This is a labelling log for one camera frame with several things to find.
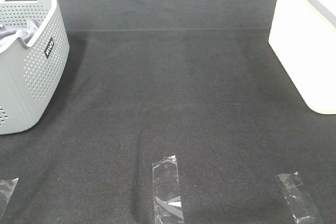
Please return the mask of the grey perforated laundry basket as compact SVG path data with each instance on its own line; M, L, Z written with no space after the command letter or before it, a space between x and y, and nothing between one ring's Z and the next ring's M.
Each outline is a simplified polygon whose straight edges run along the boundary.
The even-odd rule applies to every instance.
M26 18L42 22L31 48L17 39L1 53L1 134L23 132L41 118L64 71L69 42L58 0L1 2L1 24L26 26ZM54 47L47 59L44 50Z

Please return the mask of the grey microfibre towel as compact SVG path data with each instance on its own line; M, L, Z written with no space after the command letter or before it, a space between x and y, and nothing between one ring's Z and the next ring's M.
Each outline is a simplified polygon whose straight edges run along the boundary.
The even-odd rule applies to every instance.
M34 43L30 41L41 24L42 22L29 17L26 18L25 27L1 24L1 53L5 52L17 39L24 48L31 48Z

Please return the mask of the right clear tape strip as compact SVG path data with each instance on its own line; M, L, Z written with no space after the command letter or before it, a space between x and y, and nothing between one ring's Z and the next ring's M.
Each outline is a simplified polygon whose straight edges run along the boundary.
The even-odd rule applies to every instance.
M295 223L324 223L298 172L278 174L276 181Z

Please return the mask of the black table cloth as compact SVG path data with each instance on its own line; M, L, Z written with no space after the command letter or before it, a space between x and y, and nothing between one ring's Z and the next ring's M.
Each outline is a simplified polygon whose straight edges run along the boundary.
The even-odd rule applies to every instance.
M276 0L58 1L68 61L39 122L1 137L2 223L153 223L171 155L186 223L293 223L294 172L335 223L335 116L270 48Z

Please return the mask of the black basket brand label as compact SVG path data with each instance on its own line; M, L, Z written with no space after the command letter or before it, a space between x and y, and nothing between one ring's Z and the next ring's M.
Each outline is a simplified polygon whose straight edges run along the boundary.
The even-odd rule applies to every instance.
M45 56L46 56L47 59L49 58L54 45L55 45L54 40L53 40L52 37L50 37L50 40L49 40L49 42L48 42L48 44L47 44L47 46L46 46L46 48L44 50L44 54L45 54Z

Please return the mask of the centre clear tape strip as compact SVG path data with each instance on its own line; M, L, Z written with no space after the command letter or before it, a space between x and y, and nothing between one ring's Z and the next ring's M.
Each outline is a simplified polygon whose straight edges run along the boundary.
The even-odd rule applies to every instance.
M184 223L176 156L152 164L155 223Z

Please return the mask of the left clear tape strip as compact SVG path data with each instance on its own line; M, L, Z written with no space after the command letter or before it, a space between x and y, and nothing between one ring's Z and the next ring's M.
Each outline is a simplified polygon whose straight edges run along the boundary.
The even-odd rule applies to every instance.
M0 181L0 218L2 219L19 178Z

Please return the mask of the clear tape strip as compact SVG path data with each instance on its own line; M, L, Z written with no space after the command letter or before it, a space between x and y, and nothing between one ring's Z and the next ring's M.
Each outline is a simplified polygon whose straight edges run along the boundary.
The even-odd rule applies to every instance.
M324 223L298 172L278 174L276 181L295 223Z
M19 178L0 181L0 218L2 219Z
M176 156L152 164L155 223L184 223Z

